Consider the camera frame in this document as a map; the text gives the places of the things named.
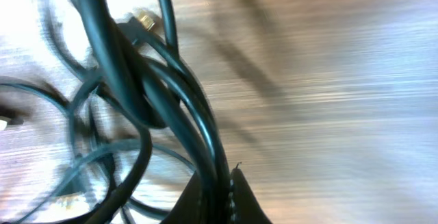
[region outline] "cable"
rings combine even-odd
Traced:
[[[107,179],[108,191],[105,199],[87,214],[61,223],[106,223],[120,210],[123,221],[132,223],[129,208],[145,216],[164,219],[170,212],[147,206],[135,198],[132,192],[138,185],[151,158],[152,149],[160,150],[196,171],[202,188],[201,216],[206,223],[223,223],[227,220],[227,199],[230,191],[230,175],[224,149],[220,142],[213,112],[178,49],[177,27],[171,0],[159,0],[162,10],[165,41],[145,30],[139,21],[131,19],[127,27],[135,30],[138,39],[148,43],[165,59],[167,66],[150,58],[142,57],[120,28],[110,17],[105,0],[71,0],[79,12],[90,41],[93,56],[99,66],[85,69],[68,52],[55,31],[51,12],[43,9],[43,32],[56,56],[83,83],[69,103],[55,94],[27,84],[0,84],[20,88],[45,98],[55,105],[68,119],[68,139],[73,150],[73,166],[61,183],[36,208],[16,223],[31,216],[44,203],[61,192],[68,183],[89,163],[96,162]],[[140,134],[139,140],[110,142],[97,130],[91,100],[88,103],[88,124],[83,124],[77,113],[90,98],[99,96],[117,112],[128,118]],[[194,119],[201,136],[181,109],[182,101]],[[90,152],[82,156],[76,148],[76,135],[83,131],[79,124],[87,127]],[[169,127],[180,140],[194,164],[161,145],[153,145],[149,129]],[[114,153],[139,149],[138,158],[128,176],[118,184],[114,175],[116,163]]]

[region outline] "wood grain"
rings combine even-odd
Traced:
[[[0,4],[0,75],[47,82],[71,98],[79,81],[42,41],[38,0],[2,1],[14,2]],[[108,3],[114,18],[135,7],[159,14],[156,0]],[[68,47],[84,59],[79,17],[66,0],[52,5]],[[438,0],[174,6],[181,55],[209,96],[229,164],[243,162],[273,223],[438,221]],[[11,219],[59,180],[69,154],[66,121],[54,107],[0,91],[0,103],[27,117],[0,133],[0,216]],[[104,103],[99,110],[109,137],[134,133]],[[177,146],[167,130],[153,135]],[[154,160],[136,194],[171,207],[190,175],[164,156]],[[50,210],[38,216],[55,218]]]

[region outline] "brown wooden surface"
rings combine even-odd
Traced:
[[[438,0],[173,1],[181,55],[209,96],[229,164],[243,162],[273,223],[438,222]],[[79,81],[42,41],[37,3],[1,0],[0,75],[71,98]],[[115,18],[134,7],[159,14],[156,0],[108,3]],[[65,0],[54,6],[84,58],[79,17]],[[12,219],[59,180],[69,148],[50,104],[10,89],[0,103],[27,117],[0,132],[0,217]],[[99,109],[109,137],[133,133]],[[176,147],[170,132],[153,135]],[[136,194],[171,207],[190,176],[172,163],[154,157]]]

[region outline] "wooden table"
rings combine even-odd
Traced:
[[[229,164],[242,162],[273,223],[438,221],[438,0],[173,1],[181,55],[215,110]],[[108,3],[117,19],[136,7],[159,14],[156,0]],[[37,5],[0,3],[0,75],[71,98],[79,81],[42,40]],[[52,5],[84,59],[79,16],[66,0]],[[26,117],[0,132],[0,217],[12,219],[48,193],[70,154],[53,106],[7,88],[0,103]],[[108,137],[135,135],[99,103]],[[153,135],[179,148],[168,130]],[[124,169],[134,155],[123,155]],[[136,195],[171,207],[189,177],[157,154]],[[104,185],[90,187],[99,195]],[[65,212],[47,208],[34,220]]]

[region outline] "black cable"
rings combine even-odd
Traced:
[[[95,69],[85,69],[78,64],[56,34],[50,10],[44,9],[43,31],[49,46],[63,63],[82,82],[71,103],[56,97],[55,94],[26,84],[2,84],[28,90],[57,106],[68,118],[69,140],[75,156],[74,167],[69,170],[61,184],[41,202],[37,208],[26,214],[18,222],[33,214],[44,202],[58,194],[84,166],[98,162],[103,176],[108,179],[108,192],[105,199],[87,214],[61,223],[106,223],[120,209],[125,223],[129,224],[128,208],[140,213],[164,219],[168,210],[144,205],[131,195],[142,179],[149,163],[152,147],[182,161],[191,170],[196,169],[201,180],[203,213],[206,223],[223,223],[227,220],[227,197],[230,189],[230,175],[224,149],[220,142],[218,128],[213,112],[209,107],[198,80],[179,56],[177,27],[171,0],[159,0],[162,9],[166,44],[156,35],[145,30],[141,24],[131,19],[127,27],[132,27],[138,39],[148,43],[167,62],[165,66],[149,58],[143,58],[125,38],[120,28],[112,20],[105,0],[71,0],[81,15],[83,25],[99,63]],[[126,116],[140,133],[138,140],[121,140],[109,143],[97,131],[91,105],[88,105],[88,130],[91,152],[80,157],[75,147],[76,135],[81,131],[77,115],[84,101],[97,94],[116,111]],[[182,100],[187,106],[201,137],[189,118],[179,107]],[[152,145],[150,128],[169,128],[181,141],[194,165],[179,154],[160,145]],[[113,153],[119,150],[139,149],[136,163],[124,182],[117,185]]]

